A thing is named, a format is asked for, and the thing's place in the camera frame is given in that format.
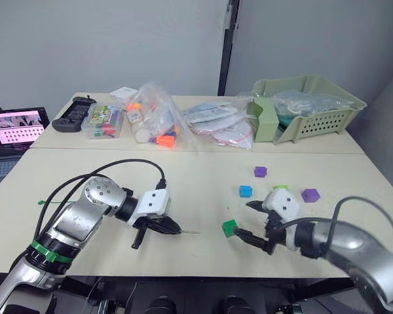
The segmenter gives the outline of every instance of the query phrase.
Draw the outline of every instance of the green plastic basket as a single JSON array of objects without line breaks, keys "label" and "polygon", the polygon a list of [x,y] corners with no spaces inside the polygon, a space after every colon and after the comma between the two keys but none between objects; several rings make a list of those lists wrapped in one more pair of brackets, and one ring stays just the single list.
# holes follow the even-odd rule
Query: green plastic basket
[{"label": "green plastic basket", "polygon": [[309,94],[328,94],[353,101],[352,108],[326,111],[312,116],[298,116],[282,132],[277,132],[274,142],[281,143],[299,139],[333,133],[343,133],[345,128],[367,104],[348,93],[343,88],[330,82],[320,75],[303,75],[302,77],[282,78],[278,80],[260,80],[255,83],[252,94],[259,97],[272,97],[278,92],[298,90]]}]

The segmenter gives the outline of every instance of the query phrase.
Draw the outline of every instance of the white wall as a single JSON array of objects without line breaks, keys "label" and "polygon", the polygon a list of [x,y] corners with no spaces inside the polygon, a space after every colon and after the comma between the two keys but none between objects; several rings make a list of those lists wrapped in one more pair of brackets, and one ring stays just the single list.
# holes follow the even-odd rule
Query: white wall
[{"label": "white wall", "polygon": [[226,0],[0,0],[0,105],[139,88],[216,95]]},{"label": "white wall", "polygon": [[393,76],[393,0],[241,1],[227,95],[323,75],[371,103]]},{"label": "white wall", "polygon": [[350,132],[393,186],[393,78]]}]

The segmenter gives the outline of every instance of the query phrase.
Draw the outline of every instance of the small cube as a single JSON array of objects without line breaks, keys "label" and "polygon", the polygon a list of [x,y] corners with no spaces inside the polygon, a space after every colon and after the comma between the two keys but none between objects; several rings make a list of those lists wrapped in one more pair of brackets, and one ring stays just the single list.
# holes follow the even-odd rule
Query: small cube
[{"label": "small cube", "polygon": [[252,187],[248,185],[240,185],[238,192],[241,198],[250,198],[252,196]]},{"label": "small cube", "polygon": [[305,203],[314,203],[320,198],[320,195],[315,188],[307,188],[301,193],[301,197]]},{"label": "small cube", "polygon": [[225,222],[223,222],[222,228],[223,228],[224,235],[226,237],[232,237],[232,236],[234,236],[233,230],[235,228],[238,228],[237,222],[235,220],[225,221]]},{"label": "small cube", "polygon": [[255,177],[265,178],[267,176],[268,169],[266,167],[255,167]]}]

